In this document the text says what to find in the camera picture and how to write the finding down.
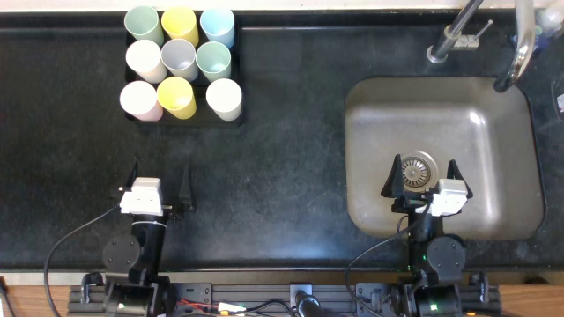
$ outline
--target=stainless steel sink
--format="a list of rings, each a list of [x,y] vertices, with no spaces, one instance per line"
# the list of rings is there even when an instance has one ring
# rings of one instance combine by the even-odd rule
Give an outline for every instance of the stainless steel sink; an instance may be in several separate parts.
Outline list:
[[[393,158],[404,184],[424,190],[455,159],[474,197],[445,232],[472,239],[530,237],[545,214],[530,109],[515,87],[494,91],[492,78],[373,78],[346,101],[348,211],[368,234],[396,231],[401,215],[380,196]]]

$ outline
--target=drain strainer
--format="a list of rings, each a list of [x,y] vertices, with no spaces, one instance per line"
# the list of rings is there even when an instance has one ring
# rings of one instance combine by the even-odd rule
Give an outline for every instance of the drain strainer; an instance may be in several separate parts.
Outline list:
[[[411,151],[402,155],[404,187],[423,192],[438,181],[438,166],[430,155],[423,151]]]
[[[420,158],[408,158],[402,161],[404,184],[413,188],[421,187],[429,181],[429,165]]]

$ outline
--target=plastic cup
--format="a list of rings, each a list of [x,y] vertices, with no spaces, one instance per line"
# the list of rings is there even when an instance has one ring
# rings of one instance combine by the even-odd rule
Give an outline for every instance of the plastic cup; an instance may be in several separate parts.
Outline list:
[[[159,103],[178,119],[188,119],[196,113],[192,86],[186,79],[170,77],[157,87]]]
[[[231,77],[231,52],[219,42],[207,42],[196,52],[197,67],[213,82]]]
[[[123,87],[120,104],[125,112],[141,121],[158,121],[162,116],[157,92],[151,84],[141,80]]]
[[[162,27],[171,39],[190,41],[194,47],[199,42],[196,14],[187,7],[174,7],[162,14]]]
[[[224,121],[233,121],[241,114],[242,91],[231,79],[214,81],[205,92],[211,109]]]
[[[196,49],[184,39],[170,40],[162,47],[160,59],[168,70],[188,81],[197,78]]]
[[[200,26],[210,41],[217,41],[227,48],[235,43],[235,16],[231,10],[210,9],[200,17]]]
[[[159,23],[159,15],[150,6],[138,6],[125,14],[125,28],[137,40],[149,40],[161,46],[165,41]]]
[[[131,44],[125,53],[125,62],[151,84],[158,84],[167,76],[167,68],[160,60],[160,48],[153,41],[140,40]]]

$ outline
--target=wall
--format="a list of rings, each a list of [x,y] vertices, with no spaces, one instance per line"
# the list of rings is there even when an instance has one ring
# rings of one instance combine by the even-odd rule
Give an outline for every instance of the wall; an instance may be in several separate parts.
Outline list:
[[[459,9],[467,0],[0,0],[0,11],[127,11],[140,4],[159,10],[188,5],[194,10],[229,7],[232,10],[353,10],[353,9]],[[546,7],[554,1],[535,0]],[[513,0],[486,0],[481,8],[510,8]]]

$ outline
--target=faucet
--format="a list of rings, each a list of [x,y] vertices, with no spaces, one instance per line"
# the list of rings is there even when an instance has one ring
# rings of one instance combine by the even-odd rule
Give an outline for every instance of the faucet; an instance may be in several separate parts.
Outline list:
[[[492,24],[491,21],[475,36],[462,35],[462,30],[484,0],[470,0],[460,11],[452,25],[444,32],[436,45],[429,47],[427,58],[433,63],[444,63],[451,49],[475,49],[479,36]],[[497,92],[505,92],[524,73],[535,47],[535,11],[532,0],[515,0],[517,20],[517,44],[513,61],[493,83]]]

